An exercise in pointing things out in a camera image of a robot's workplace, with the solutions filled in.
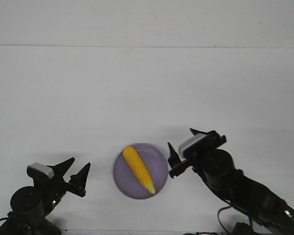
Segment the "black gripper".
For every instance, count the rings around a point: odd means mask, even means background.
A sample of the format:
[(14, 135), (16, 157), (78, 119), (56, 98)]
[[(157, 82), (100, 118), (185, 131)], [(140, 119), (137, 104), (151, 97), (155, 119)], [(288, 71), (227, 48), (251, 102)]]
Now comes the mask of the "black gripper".
[(69, 182), (65, 182), (64, 175), (74, 163), (75, 158), (71, 157), (57, 165), (53, 165), (54, 176), (52, 179), (34, 179), (34, 186), (41, 191), (45, 211), (52, 211), (61, 201), (66, 192), (79, 197), (86, 195), (86, 182), (91, 167), (87, 163), (77, 174), (72, 175)]
[(169, 170), (169, 176), (171, 178), (177, 177), (180, 174), (184, 173), (188, 167), (193, 167), (195, 172), (201, 170), (200, 160), (201, 157), (214, 149), (217, 149), (221, 145), (227, 142), (225, 135), (220, 135), (217, 131), (212, 130), (209, 132), (199, 131), (193, 128), (190, 128), (191, 133), (195, 136), (198, 134), (206, 135), (198, 144), (196, 144), (191, 149), (187, 150), (186, 158), (182, 158), (178, 151), (175, 151), (173, 146), (168, 142), (169, 147), (169, 158), (168, 163), (171, 167)]

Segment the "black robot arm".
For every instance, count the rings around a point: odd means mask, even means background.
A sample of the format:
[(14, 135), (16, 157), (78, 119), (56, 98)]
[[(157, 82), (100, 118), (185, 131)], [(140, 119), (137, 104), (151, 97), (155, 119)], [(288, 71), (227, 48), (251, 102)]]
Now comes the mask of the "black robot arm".
[(1, 218), (0, 235), (60, 235), (61, 230), (47, 220), (63, 196), (70, 192), (80, 197), (86, 195), (86, 182), (91, 167), (87, 163), (66, 182), (64, 175), (75, 159), (56, 165), (33, 163), (27, 166), (27, 175), (33, 185), (17, 190), (11, 197), (11, 211)]
[(191, 167), (220, 200), (246, 215), (274, 235), (294, 235), (294, 209), (265, 185), (236, 169), (232, 156), (220, 146), (226, 136), (215, 130), (190, 130), (193, 136), (182, 143), (178, 151), (168, 145), (171, 178)]

